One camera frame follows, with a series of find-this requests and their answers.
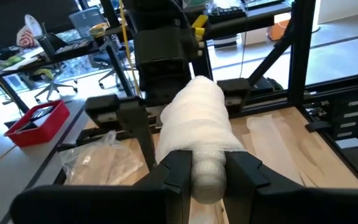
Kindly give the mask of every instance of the white fabric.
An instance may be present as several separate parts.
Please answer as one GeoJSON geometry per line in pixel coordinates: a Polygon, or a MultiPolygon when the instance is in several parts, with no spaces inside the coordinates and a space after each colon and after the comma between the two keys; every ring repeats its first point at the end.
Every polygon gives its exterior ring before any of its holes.
{"type": "Polygon", "coordinates": [[[224,151],[243,151],[233,135],[220,87],[198,76],[162,111],[157,162],[174,150],[192,150],[192,196],[215,203],[226,189],[224,151]]]}

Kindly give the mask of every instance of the plastic packaging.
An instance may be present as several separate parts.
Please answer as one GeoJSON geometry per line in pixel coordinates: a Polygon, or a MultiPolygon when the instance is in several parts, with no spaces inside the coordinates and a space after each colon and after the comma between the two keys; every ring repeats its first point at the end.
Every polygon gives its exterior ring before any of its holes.
{"type": "Polygon", "coordinates": [[[60,153],[68,185],[117,185],[144,163],[116,140],[115,131],[99,141],[60,153]]]}

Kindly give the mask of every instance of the red plastic crate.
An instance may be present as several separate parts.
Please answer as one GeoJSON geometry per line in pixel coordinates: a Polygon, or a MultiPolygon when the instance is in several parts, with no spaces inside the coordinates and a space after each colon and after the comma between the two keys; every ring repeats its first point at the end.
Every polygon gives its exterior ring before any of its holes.
{"type": "Polygon", "coordinates": [[[68,115],[70,115],[70,112],[63,100],[37,105],[31,108],[20,120],[13,124],[4,135],[9,137],[19,147],[41,144],[50,141],[56,135],[60,127],[66,121],[68,115]],[[16,131],[31,119],[34,112],[47,106],[54,106],[54,109],[41,126],[29,130],[16,131]]]}

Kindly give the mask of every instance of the wall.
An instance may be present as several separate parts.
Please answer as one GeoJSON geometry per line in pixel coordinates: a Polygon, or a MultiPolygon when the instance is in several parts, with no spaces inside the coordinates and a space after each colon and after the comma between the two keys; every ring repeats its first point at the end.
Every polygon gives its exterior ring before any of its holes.
{"type": "Polygon", "coordinates": [[[321,0],[318,22],[324,23],[358,15],[358,0],[321,0]]]}

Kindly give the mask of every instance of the orange object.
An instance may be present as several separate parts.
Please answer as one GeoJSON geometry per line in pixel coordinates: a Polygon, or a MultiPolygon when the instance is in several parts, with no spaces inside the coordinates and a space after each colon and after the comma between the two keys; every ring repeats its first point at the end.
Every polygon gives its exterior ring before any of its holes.
{"type": "Polygon", "coordinates": [[[285,29],[287,28],[287,25],[290,20],[285,20],[281,22],[276,22],[274,26],[272,26],[269,29],[268,36],[271,40],[280,40],[280,38],[283,36],[285,29]]]}

